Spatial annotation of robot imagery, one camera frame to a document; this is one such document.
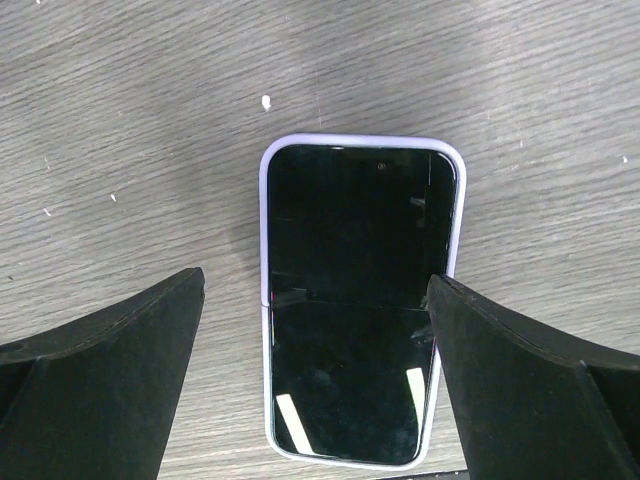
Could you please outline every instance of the wood grain surface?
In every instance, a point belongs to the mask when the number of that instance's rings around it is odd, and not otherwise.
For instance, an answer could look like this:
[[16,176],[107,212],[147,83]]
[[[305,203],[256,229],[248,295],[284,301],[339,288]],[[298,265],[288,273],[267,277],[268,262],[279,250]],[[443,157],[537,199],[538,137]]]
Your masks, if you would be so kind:
[[[451,143],[457,278],[640,353],[638,18],[637,0],[0,3],[0,343],[202,266],[160,477],[376,477],[264,436],[258,165],[310,131]],[[464,467],[442,387],[417,471]]]

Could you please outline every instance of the phone screen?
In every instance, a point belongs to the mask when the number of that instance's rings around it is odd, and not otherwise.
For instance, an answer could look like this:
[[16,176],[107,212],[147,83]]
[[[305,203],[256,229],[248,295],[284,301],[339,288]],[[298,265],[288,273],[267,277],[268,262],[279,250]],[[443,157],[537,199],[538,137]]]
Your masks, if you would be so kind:
[[414,460],[456,174],[422,149],[293,145],[268,171],[276,444],[385,465]]

